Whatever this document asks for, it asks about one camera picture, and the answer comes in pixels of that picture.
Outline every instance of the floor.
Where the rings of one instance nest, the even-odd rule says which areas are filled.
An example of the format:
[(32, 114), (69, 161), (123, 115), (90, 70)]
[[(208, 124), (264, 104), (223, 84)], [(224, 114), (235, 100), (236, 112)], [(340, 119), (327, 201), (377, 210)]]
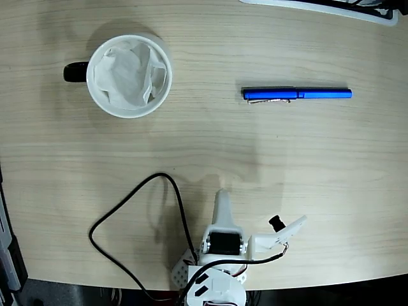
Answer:
[[(248, 292), (248, 306), (299, 306), (299, 305), (404, 305), (408, 275), (386, 279), (355, 282), (336, 286)], [(152, 305), (139, 290), (122, 290), (120, 304)], [(176, 292), (159, 291), (161, 298), (177, 296)], [(18, 295), (21, 306), (88, 306), (117, 305), (110, 301), (112, 289), (44, 282), (29, 279)]]

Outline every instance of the black cable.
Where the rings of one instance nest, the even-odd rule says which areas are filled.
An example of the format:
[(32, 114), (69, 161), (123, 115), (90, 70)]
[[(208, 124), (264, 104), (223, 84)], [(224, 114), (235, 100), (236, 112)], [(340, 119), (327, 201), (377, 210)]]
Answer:
[(285, 255), (286, 250), (288, 249), (288, 244), (285, 244), (284, 250), (276, 255), (273, 255), (272, 257), (266, 258), (266, 259), (261, 259), (261, 260), (246, 260), (246, 259), (220, 259), (213, 261), (211, 263), (207, 263), (205, 266), (202, 266), (200, 269), (197, 270), (196, 273), (193, 274), (193, 276), (190, 278), (189, 282), (187, 283), (186, 287), (184, 288), (182, 294), (179, 296), (179, 299), (177, 300), (175, 306), (181, 306), (183, 304), (184, 299), (186, 298), (189, 290), (195, 283), (198, 277), (202, 273), (204, 273), (206, 270), (209, 268), (212, 268), (213, 266), (217, 265), (230, 265), (230, 264), (238, 264), (238, 265), (261, 265), (263, 263), (270, 263), (271, 261), (274, 261), (276, 259), (281, 258), (283, 255)]
[(389, 4), (387, 4), (387, 1), (383, 1), (383, 3), (379, 3), (379, 4), (376, 4), (376, 5), (354, 5), (354, 3), (347, 3), (347, 2), (333, 1), (333, 0), (302, 0), (301, 2), (331, 6), (331, 7), (334, 7), (334, 8), (342, 8), (342, 9), (345, 9), (345, 10), (353, 10), (353, 11), (365, 11), (365, 10), (376, 10), (376, 9), (384, 9), (384, 10), (393, 9), (393, 7), (391, 7)]
[(102, 218), (100, 218), (98, 221), (95, 222), (94, 225), (92, 225), (91, 229), (89, 230), (89, 241), (91, 241), (91, 244), (97, 249), (104, 257), (108, 258), (112, 263), (117, 265), (120, 269), (122, 269), (126, 274), (128, 274), (134, 281), (137, 283), (140, 287), (140, 289), (153, 301), (155, 302), (163, 302), (163, 301), (168, 301), (171, 299), (165, 299), (165, 300), (157, 300), (149, 295), (149, 292), (146, 290), (146, 288), (143, 286), (143, 284), (138, 280), (138, 278), (130, 272), (128, 268), (126, 268), (122, 263), (120, 263), (118, 260), (116, 260), (113, 256), (109, 255), (107, 252), (105, 252), (94, 240), (93, 234), (96, 230), (96, 228), (106, 219), (108, 219), (111, 215), (113, 215), (120, 207), (122, 207), (127, 201), (129, 201), (132, 196), (134, 196), (144, 185), (146, 185), (148, 182), (151, 180), (155, 179), (156, 177), (165, 177), (170, 181), (172, 184), (176, 197), (177, 197), (177, 202), (178, 206), (180, 208), (180, 215), (181, 215), (181, 220), (183, 222), (183, 227), (184, 227), (184, 233), (186, 234), (187, 238), (187, 243), (189, 245), (191, 254), (193, 255), (193, 258), (195, 262), (197, 263), (197, 254), (195, 253), (193, 242), (191, 241), (189, 229), (187, 227), (187, 221), (186, 221), (186, 215), (184, 213), (184, 208), (183, 208), (183, 202), (181, 199), (180, 191), (179, 188), (177, 187), (176, 182), (173, 180), (171, 176), (169, 176), (167, 173), (159, 172), (155, 173), (149, 177), (147, 177), (145, 180), (143, 180), (140, 184), (138, 184), (122, 201), (120, 201), (116, 206), (114, 206), (109, 212), (107, 212)]

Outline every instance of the black mug handle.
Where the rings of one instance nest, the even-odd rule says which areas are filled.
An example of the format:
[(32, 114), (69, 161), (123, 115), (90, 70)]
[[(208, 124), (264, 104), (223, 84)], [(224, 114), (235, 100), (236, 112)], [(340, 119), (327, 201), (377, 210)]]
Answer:
[(88, 62), (72, 62), (64, 67), (64, 80), (67, 82), (86, 82)]

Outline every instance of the wooden table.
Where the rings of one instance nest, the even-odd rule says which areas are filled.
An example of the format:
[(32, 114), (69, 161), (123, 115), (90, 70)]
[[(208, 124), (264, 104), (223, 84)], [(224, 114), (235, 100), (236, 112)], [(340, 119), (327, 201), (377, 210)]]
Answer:
[[(180, 185), (196, 245), (220, 187), (248, 235), (271, 231), (274, 214), (309, 217), (284, 258), (249, 269), (247, 289), (408, 272), (408, 18), (385, 27), (237, 0), (1, 6), (0, 161), (31, 278), (135, 288), (87, 232), (157, 171)], [(63, 81), (66, 64), (138, 32), (174, 57), (154, 113), (112, 117)], [(354, 98), (249, 106), (240, 88), (253, 85), (348, 85)], [(187, 247), (171, 185), (142, 189), (96, 240), (149, 289), (168, 289)]]

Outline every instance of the white tissue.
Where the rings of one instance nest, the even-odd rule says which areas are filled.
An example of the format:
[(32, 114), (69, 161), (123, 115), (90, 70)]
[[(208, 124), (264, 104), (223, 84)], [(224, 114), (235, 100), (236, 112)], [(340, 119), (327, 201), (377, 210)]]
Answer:
[(167, 69), (160, 55), (140, 41), (123, 41), (109, 48), (94, 68), (95, 84), (109, 102), (125, 110), (146, 106), (164, 86)]

